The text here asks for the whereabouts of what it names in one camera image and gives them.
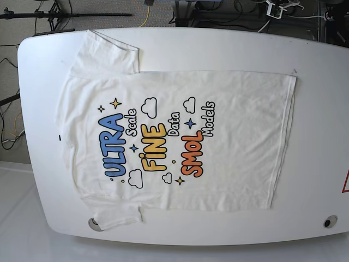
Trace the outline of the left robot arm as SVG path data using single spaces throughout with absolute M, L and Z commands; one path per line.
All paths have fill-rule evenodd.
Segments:
M 299 7 L 302 10 L 304 7 L 301 5 L 300 1 L 285 0 L 285 1 L 270 1 L 266 0 L 267 11 L 266 15 L 273 19 L 281 19 L 285 11 L 290 7 Z

